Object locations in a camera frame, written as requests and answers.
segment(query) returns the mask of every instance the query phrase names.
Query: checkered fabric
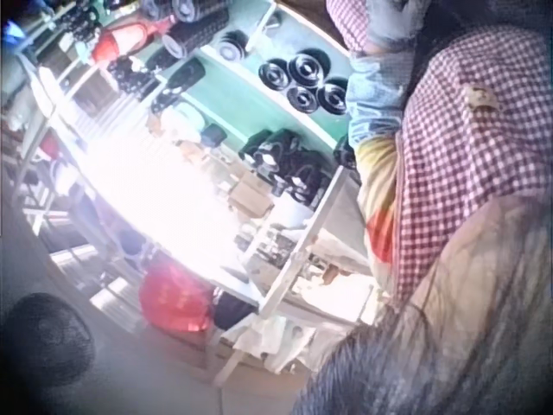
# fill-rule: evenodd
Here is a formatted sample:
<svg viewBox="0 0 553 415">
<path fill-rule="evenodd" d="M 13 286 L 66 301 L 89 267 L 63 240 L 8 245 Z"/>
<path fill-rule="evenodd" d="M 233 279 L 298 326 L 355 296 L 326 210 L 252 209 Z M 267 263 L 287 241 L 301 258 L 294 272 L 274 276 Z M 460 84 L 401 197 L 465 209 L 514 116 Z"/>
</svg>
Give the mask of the checkered fabric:
<svg viewBox="0 0 553 415">
<path fill-rule="evenodd" d="M 352 52 L 364 50 L 369 26 L 365 0 L 327 0 L 327 11 L 347 48 Z"/>
<path fill-rule="evenodd" d="M 467 87 L 499 109 L 471 109 Z M 395 298 L 407 299 L 453 233 L 501 195 L 550 192 L 553 93 L 542 39 L 508 27 L 454 41 L 429 64 L 397 137 Z"/>
</svg>

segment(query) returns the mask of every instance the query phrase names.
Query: dark hair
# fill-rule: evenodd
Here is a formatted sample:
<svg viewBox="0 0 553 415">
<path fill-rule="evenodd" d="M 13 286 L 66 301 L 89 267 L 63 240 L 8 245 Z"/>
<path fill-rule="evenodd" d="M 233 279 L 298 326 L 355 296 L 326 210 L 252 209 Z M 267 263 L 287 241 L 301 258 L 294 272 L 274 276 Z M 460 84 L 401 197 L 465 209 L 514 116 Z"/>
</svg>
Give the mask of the dark hair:
<svg viewBox="0 0 553 415">
<path fill-rule="evenodd" d="M 507 223 L 505 217 L 506 214 L 501 221 Z M 551 384 L 548 385 L 547 379 L 541 379 L 546 382 L 539 386 L 544 388 L 545 394 L 540 394 L 543 391 L 533 389 L 535 385 L 532 385 L 530 391 L 526 390 L 530 393 L 525 402 L 513 402 L 519 395 L 512 394 L 512 388 L 524 387 L 518 383 L 517 371 L 526 363 L 513 356 L 517 356 L 521 341 L 535 317 L 547 316 L 544 310 L 550 312 L 550 303 L 543 300 L 543 294 L 550 282 L 551 240 L 545 250 L 543 245 L 540 246 L 537 254 L 539 265 L 535 261 L 532 263 L 537 266 L 539 275 L 529 275 L 529 261 L 519 259 L 523 252 L 526 255 L 537 252 L 537 244 L 543 244 L 543 239 L 537 241 L 531 236 L 531 231 L 543 229 L 544 222 L 552 229 L 551 206 L 525 207 L 524 213 L 514 221 L 518 223 L 515 225 L 517 229 L 522 227 L 525 232 L 520 232 L 516 241 L 510 235 L 509 249 L 504 249 L 501 244 L 491 248 L 480 243 L 493 232 L 497 232 L 497 240 L 504 240 L 505 229 L 502 227 L 486 229 L 469 246 L 462 247 L 474 255 L 490 249 L 499 252 L 496 270 L 505 276 L 495 285 L 495 295 L 486 314 L 486 326 L 467 352 L 466 359 L 454 361 L 444 356 L 440 322 L 433 320 L 430 327 L 424 313 L 426 302 L 421 308 L 406 304 L 395 316 L 388 316 L 377 326 L 359 326 L 341 341 L 321 371 L 309 381 L 292 413 L 541 413 Z M 508 387 L 499 390 L 498 394 L 498 385 L 505 385 L 506 376 L 513 379 L 506 382 Z M 498 382 L 499 377 L 503 378 L 502 382 Z"/>
</svg>

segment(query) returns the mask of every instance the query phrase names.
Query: black component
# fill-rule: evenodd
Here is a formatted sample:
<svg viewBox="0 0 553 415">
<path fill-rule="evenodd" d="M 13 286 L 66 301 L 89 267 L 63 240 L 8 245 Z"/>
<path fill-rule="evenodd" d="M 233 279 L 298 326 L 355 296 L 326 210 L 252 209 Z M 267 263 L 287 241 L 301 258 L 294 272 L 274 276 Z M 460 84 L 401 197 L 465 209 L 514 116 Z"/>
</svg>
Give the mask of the black component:
<svg viewBox="0 0 553 415">
<path fill-rule="evenodd" d="M 206 69 L 200 61 L 193 58 L 173 73 L 167 82 L 167 88 L 170 90 L 180 88 L 181 91 L 179 93 L 181 93 L 195 85 L 204 76 L 206 76 Z"/>
<path fill-rule="evenodd" d="M 166 88 L 160 93 L 150 107 L 154 114 L 162 112 L 168 106 L 181 100 L 181 94 L 206 75 L 206 69 L 196 58 L 182 65 L 169 78 Z"/>
<path fill-rule="evenodd" d="M 144 86 L 138 93 L 138 100 L 143 101 L 148 95 L 154 92 L 154 90 L 159 86 L 159 80 L 156 78 L 152 79 L 149 84 Z"/>
<path fill-rule="evenodd" d="M 180 94 L 160 93 L 156 97 L 156 99 L 154 99 L 154 102 L 152 102 L 150 110 L 152 111 L 153 114 L 159 114 L 165 108 L 168 108 L 168 107 L 172 106 L 174 103 L 178 102 L 180 99 L 181 99 Z"/>
<path fill-rule="evenodd" d="M 284 191 L 288 188 L 288 185 L 285 183 L 276 182 L 273 185 L 273 188 L 270 190 L 270 193 L 275 197 L 280 197 L 283 195 Z"/>
<path fill-rule="evenodd" d="M 166 48 L 159 48 L 148 58 L 144 67 L 152 73 L 159 73 L 172 67 L 177 61 Z"/>
<path fill-rule="evenodd" d="M 158 22 L 173 14 L 173 4 L 171 0 L 140 0 L 140 10 L 148 20 Z"/>
<path fill-rule="evenodd" d="M 319 109 L 315 93 L 303 86 L 292 86 L 287 92 L 288 102 L 299 112 L 311 114 Z"/>
<path fill-rule="evenodd" d="M 321 188 L 323 174 L 322 156 L 317 151 L 297 151 L 290 158 L 290 169 L 286 176 L 292 189 L 292 198 L 309 206 Z"/>
<path fill-rule="evenodd" d="M 181 22 L 198 22 L 231 3 L 232 0 L 173 0 L 173 12 Z"/>
<path fill-rule="evenodd" d="M 227 331 L 246 318 L 255 313 L 257 307 L 238 300 L 236 297 L 223 292 L 215 305 L 213 322 L 218 329 Z"/>
<path fill-rule="evenodd" d="M 226 61 L 236 62 L 245 58 L 245 45 L 248 43 L 248 37 L 236 30 L 225 34 L 217 45 L 217 51 Z"/>
<path fill-rule="evenodd" d="M 163 45 L 175 58 L 184 59 L 196 48 L 207 45 L 217 32 L 226 27 L 228 19 L 228 10 L 223 9 L 198 22 L 178 22 L 163 35 Z"/>
<path fill-rule="evenodd" d="M 146 243 L 146 238 L 133 229 L 125 229 L 119 232 L 118 238 L 124 253 L 130 256 L 138 255 Z"/>
<path fill-rule="evenodd" d="M 268 137 L 254 153 L 258 165 L 262 164 L 269 172 L 279 172 L 281 176 L 288 173 L 286 167 L 289 156 L 297 151 L 300 138 L 293 131 L 281 129 Z"/>
<path fill-rule="evenodd" d="M 254 134 L 248 139 L 248 142 L 238 152 L 238 156 L 244 162 L 250 164 L 250 166 L 257 166 L 256 159 L 254 157 L 255 152 L 259 148 L 262 142 L 264 142 L 272 134 L 269 130 L 261 130 L 257 134 Z"/>
<path fill-rule="evenodd" d="M 334 160 L 346 169 L 355 170 L 357 163 L 355 162 L 355 152 L 349 145 L 349 137 L 347 134 L 340 139 L 333 152 Z"/>
<path fill-rule="evenodd" d="M 321 186 L 323 159 L 317 151 L 297 151 L 290 157 L 287 181 L 301 191 L 316 192 Z"/>
<path fill-rule="evenodd" d="M 346 113 L 347 80 L 334 78 L 325 82 L 317 90 L 317 100 L 327 112 L 334 115 Z"/>
<path fill-rule="evenodd" d="M 133 4 L 134 2 L 135 0 L 104 0 L 104 9 L 115 11 Z"/>
<path fill-rule="evenodd" d="M 259 67 L 258 75 L 264 85 L 273 91 L 282 91 L 290 85 L 290 75 L 283 59 L 269 59 Z"/>
<path fill-rule="evenodd" d="M 314 88 L 322 85 L 330 71 L 330 59 L 318 49 L 307 49 L 297 54 L 288 64 L 288 72 L 300 86 Z"/>
<path fill-rule="evenodd" d="M 201 132 L 201 143 L 209 148 L 216 148 L 226 139 L 226 132 L 216 124 L 210 124 Z"/>
<path fill-rule="evenodd" d="M 79 314 L 47 293 L 16 303 L 3 325 L 2 344 L 16 371 L 37 386 L 74 383 L 95 355 L 92 334 Z"/>
</svg>

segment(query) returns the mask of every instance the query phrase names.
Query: metal bar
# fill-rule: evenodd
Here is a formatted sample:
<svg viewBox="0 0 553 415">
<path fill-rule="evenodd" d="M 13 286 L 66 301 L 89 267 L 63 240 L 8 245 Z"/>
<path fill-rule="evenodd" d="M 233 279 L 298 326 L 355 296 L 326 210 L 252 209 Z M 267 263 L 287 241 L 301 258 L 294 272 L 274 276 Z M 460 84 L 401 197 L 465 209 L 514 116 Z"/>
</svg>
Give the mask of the metal bar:
<svg viewBox="0 0 553 415">
<path fill-rule="evenodd" d="M 213 385 L 216 387 L 222 387 L 231 375 L 232 371 L 240 364 L 242 359 L 244 359 L 244 356 L 245 352 L 242 350 L 234 350 L 231 357 L 229 357 L 228 361 L 226 361 L 226 364 L 213 378 Z"/>
<path fill-rule="evenodd" d="M 67 212 L 63 210 L 48 210 L 42 208 L 42 207 L 34 207 L 34 206 L 23 206 L 23 212 L 25 214 L 45 214 L 47 216 L 54 216 L 58 218 L 65 218 L 67 217 Z"/>
<path fill-rule="evenodd" d="M 44 213 L 43 214 L 37 214 L 35 216 L 35 220 L 33 221 L 33 233 L 38 236 L 38 234 L 41 231 L 42 222 L 44 221 L 44 215 L 48 214 L 50 211 L 50 208 L 52 207 L 52 203 L 54 203 L 55 194 L 50 191 L 48 187 L 45 187 L 43 190 L 43 193 L 41 195 L 41 199 L 39 202 L 41 203 L 41 207 L 44 207 Z"/>
<path fill-rule="evenodd" d="M 75 59 L 73 62 L 71 62 L 58 76 L 57 82 L 58 84 L 62 82 L 78 65 L 80 65 L 82 62 L 79 59 Z"/>
<path fill-rule="evenodd" d="M 298 240 L 284 268 L 280 271 L 269 292 L 261 302 L 259 316 L 262 318 L 268 318 L 277 309 L 278 304 L 283 300 L 290 286 L 296 281 L 297 273 L 301 270 L 303 263 L 307 259 L 307 248 L 313 243 L 314 237 L 324 225 L 328 213 L 340 194 L 348 176 L 349 171 L 344 169 L 343 166 L 339 166 L 308 227 L 305 229 L 300 240 Z"/>
<path fill-rule="evenodd" d="M 75 82 L 75 85 L 73 85 L 71 89 L 67 91 L 67 94 L 63 97 L 62 103 L 65 103 L 69 99 L 71 99 L 75 95 L 75 93 L 77 93 L 77 91 L 85 84 L 85 82 L 87 82 L 98 71 L 98 69 L 99 67 L 97 65 L 94 65 L 90 67 L 88 71 L 83 73 L 83 76 L 81 76 L 80 79 L 77 82 Z M 42 120 L 39 133 L 35 136 L 35 138 L 33 138 L 33 141 L 29 146 L 29 150 L 27 151 L 27 154 L 23 158 L 21 168 L 19 169 L 19 172 L 17 174 L 16 180 L 14 183 L 15 191 L 12 195 L 12 203 L 16 202 L 17 196 L 19 193 L 19 188 L 23 183 L 23 179 L 27 174 L 27 170 L 29 169 L 31 161 L 35 156 L 36 149 L 38 149 L 42 139 L 44 138 L 44 136 L 46 135 L 46 132 L 48 131 L 49 119 L 59 116 L 60 115 L 59 112 L 60 112 L 60 103 L 58 103 L 57 105 L 54 104 L 54 109 L 52 110 L 52 114 L 50 115 L 50 117 L 45 117 Z M 64 124 L 66 124 L 65 120 L 63 120 L 63 117 L 61 115 L 60 115 L 60 120 L 64 121 Z"/>
<path fill-rule="evenodd" d="M 252 49 L 255 48 L 259 37 L 263 34 L 265 30 L 265 26 L 267 25 L 267 22 L 269 21 L 270 17 L 273 16 L 275 13 L 275 10 L 277 10 L 277 4 L 275 2 L 270 2 L 270 6 L 257 24 L 257 27 L 253 30 L 253 33 L 250 35 L 250 39 L 245 45 L 245 51 L 247 53 L 250 53 Z"/>
</svg>

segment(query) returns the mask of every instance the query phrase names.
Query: black round object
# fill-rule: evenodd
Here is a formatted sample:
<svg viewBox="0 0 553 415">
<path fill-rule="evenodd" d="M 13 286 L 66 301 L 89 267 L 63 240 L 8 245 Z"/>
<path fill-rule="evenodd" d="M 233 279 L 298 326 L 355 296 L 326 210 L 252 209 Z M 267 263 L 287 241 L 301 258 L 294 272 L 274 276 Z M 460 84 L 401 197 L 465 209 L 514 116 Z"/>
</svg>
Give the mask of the black round object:
<svg viewBox="0 0 553 415">
<path fill-rule="evenodd" d="M 346 113 L 346 89 L 347 81 L 341 78 L 335 78 L 325 82 L 316 93 L 319 105 L 325 111 L 334 115 L 343 115 Z"/>
<path fill-rule="evenodd" d="M 140 10 L 148 20 L 158 22 L 173 14 L 173 4 L 171 0 L 140 0 Z"/>
<path fill-rule="evenodd" d="M 95 355 L 92 334 L 79 314 L 47 293 L 16 303 L 3 325 L 2 343 L 16 371 L 39 386 L 74 383 Z"/>
<path fill-rule="evenodd" d="M 269 59 L 259 67 L 259 79 L 273 91 L 282 91 L 290 85 L 290 76 L 286 68 L 286 61 Z"/>
<path fill-rule="evenodd" d="M 288 64 L 288 72 L 300 86 L 314 88 L 322 85 L 328 75 L 330 62 L 327 56 L 316 49 L 309 49 L 297 54 Z"/>
<path fill-rule="evenodd" d="M 172 0 L 175 17 L 181 22 L 198 22 L 206 16 L 223 10 L 232 0 Z"/>
<path fill-rule="evenodd" d="M 291 87 L 286 93 L 286 97 L 297 111 L 304 114 L 311 114 L 319 108 L 315 94 L 303 86 Z"/>
<path fill-rule="evenodd" d="M 245 58 L 247 36 L 236 30 L 225 34 L 217 44 L 217 51 L 226 61 L 237 62 Z"/>
</svg>

